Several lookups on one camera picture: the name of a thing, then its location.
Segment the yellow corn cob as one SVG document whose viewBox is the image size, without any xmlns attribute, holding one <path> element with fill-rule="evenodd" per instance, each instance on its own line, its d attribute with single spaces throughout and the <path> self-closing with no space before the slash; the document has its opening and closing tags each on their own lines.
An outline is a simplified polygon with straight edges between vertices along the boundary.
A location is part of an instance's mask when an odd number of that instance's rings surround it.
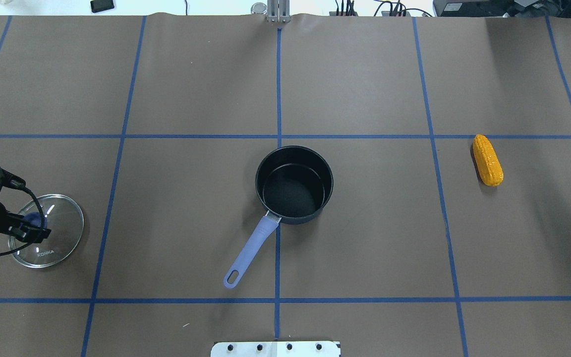
<svg viewBox="0 0 571 357">
<path fill-rule="evenodd" d="M 480 180 L 490 187 L 501 185 L 505 179 L 505 174 L 490 140 L 484 135 L 476 135 L 472 150 Z"/>
</svg>

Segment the black orange power strip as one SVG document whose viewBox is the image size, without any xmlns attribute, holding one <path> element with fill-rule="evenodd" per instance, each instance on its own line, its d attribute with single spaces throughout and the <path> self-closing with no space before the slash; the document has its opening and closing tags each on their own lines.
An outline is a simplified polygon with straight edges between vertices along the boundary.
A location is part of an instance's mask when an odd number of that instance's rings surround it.
<svg viewBox="0 0 571 357">
<path fill-rule="evenodd" d="M 335 0 L 330 16 L 406 16 L 406 6 L 400 0 Z"/>
</svg>

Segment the small black device on table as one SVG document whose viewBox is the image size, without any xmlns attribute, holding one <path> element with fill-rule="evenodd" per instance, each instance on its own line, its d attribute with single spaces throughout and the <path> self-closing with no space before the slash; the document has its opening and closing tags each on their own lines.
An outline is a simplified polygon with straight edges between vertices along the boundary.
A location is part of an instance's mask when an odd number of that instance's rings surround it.
<svg viewBox="0 0 571 357">
<path fill-rule="evenodd" d="M 115 8 L 114 0 L 91 0 L 89 6 L 92 13 L 101 13 Z"/>
</svg>

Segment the dark blue saucepan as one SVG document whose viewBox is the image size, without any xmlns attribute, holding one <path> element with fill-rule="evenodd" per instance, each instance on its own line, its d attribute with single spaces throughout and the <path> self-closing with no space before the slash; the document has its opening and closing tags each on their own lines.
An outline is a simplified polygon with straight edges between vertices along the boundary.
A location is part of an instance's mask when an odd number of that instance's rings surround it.
<svg viewBox="0 0 571 357">
<path fill-rule="evenodd" d="M 333 193 L 329 163 L 301 145 L 270 152 L 255 175 L 255 189 L 267 210 L 224 276 L 223 285 L 235 289 L 264 242 L 281 224 L 301 225 L 320 215 Z"/>
</svg>

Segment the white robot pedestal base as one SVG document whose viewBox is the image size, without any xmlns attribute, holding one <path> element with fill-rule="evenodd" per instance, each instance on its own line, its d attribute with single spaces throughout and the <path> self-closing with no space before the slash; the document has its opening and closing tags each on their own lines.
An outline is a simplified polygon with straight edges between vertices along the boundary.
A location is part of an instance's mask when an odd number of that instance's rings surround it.
<svg viewBox="0 0 571 357">
<path fill-rule="evenodd" d="M 335 341 L 252 341 L 215 343 L 211 357 L 340 357 Z"/>
</svg>

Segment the aluminium frame post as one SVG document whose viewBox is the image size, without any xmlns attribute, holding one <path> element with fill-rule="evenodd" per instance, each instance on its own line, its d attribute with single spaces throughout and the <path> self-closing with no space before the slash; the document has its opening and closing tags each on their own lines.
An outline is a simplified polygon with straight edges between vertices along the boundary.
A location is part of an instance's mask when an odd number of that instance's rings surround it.
<svg viewBox="0 0 571 357">
<path fill-rule="evenodd" d="M 267 0 L 267 22 L 289 23 L 290 0 Z"/>
</svg>

